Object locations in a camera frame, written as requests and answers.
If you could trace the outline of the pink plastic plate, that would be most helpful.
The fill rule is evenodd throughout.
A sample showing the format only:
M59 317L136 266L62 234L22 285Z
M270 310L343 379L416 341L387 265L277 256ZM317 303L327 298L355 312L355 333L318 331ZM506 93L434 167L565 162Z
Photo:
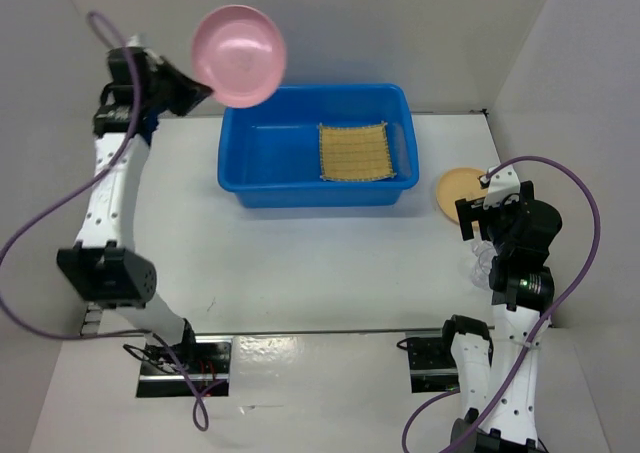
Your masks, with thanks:
M287 47L276 24L260 10L225 5L207 14L191 43L198 82L231 108L249 108L269 99L284 79Z

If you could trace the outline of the woven bamboo mat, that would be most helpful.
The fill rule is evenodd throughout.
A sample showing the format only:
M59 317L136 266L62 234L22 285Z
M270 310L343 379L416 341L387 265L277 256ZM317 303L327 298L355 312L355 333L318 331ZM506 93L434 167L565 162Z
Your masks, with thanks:
M387 123L357 127L320 124L321 179L333 182L375 182L396 176Z

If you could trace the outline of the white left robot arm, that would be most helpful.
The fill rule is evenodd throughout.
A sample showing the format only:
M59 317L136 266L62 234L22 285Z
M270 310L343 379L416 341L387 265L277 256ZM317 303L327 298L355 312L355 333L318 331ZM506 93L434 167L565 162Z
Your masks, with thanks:
M188 320L174 313L157 291L153 263L135 251L134 215L142 172L159 116L185 116L211 89L139 45L107 55L110 82L93 117L95 173L84 222L56 262L79 296L113 310L142 330L152 354L176 372L193 369L199 348Z

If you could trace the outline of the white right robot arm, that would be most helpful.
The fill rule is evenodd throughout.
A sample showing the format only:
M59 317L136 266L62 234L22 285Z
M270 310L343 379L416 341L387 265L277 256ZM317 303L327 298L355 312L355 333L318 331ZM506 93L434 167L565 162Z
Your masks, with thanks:
M560 213L521 184L496 205L456 203L463 239L476 234L496 254L489 286L494 325L454 315L443 326L438 354L456 366L463 415L451 432L460 452L538 452L535 396L543 331L535 325L551 306L555 285L545 262L562 228Z

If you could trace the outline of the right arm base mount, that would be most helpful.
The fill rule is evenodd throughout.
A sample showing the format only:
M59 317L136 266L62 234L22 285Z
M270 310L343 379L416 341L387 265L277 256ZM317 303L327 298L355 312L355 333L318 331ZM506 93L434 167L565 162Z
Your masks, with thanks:
M406 353L411 391L436 393L455 389L458 373L440 330L414 332L396 343Z

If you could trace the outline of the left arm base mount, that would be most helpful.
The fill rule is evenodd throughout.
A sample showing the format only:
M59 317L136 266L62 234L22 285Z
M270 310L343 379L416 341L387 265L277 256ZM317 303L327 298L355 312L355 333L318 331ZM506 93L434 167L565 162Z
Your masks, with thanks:
M192 356L181 359L196 390L207 397L226 397L229 393L233 338L197 336ZM191 390L162 347L125 344L123 349L140 362L137 398L189 397Z

